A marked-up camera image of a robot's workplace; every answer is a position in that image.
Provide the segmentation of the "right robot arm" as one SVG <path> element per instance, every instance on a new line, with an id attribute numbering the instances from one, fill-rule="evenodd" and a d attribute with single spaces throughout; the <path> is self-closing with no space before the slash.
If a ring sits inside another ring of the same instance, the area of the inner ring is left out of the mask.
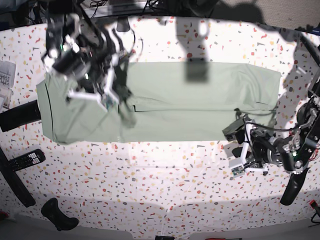
<path id="1" fill-rule="evenodd" d="M 41 60 L 46 72 L 65 82 L 67 102 L 94 101 L 106 112 L 118 108 L 124 124 L 136 118 L 128 99 L 127 50 L 117 31 L 98 28 L 78 0 L 49 0 L 46 12 L 46 52 Z"/>

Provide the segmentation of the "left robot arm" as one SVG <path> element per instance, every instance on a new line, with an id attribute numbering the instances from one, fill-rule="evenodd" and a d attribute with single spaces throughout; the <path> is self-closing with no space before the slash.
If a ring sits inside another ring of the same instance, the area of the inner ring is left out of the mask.
<path id="1" fill-rule="evenodd" d="M 280 129 L 264 126 L 236 109 L 236 120 L 222 132 L 228 141 L 236 140 L 242 147 L 234 148 L 235 159 L 229 163 L 234 177 L 247 172 L 268 173 L 267 165 L 283 167 L 291 179 L 303 182 L 309 159 L 317 150 L 320 137 L 320 71 L 296 67 L 299 80 L 307 74 L 313 77 L 307 85 L 309 99 L 296 112 L 297 123 L 287 129 L 288 137 L 277 137 Z"/>

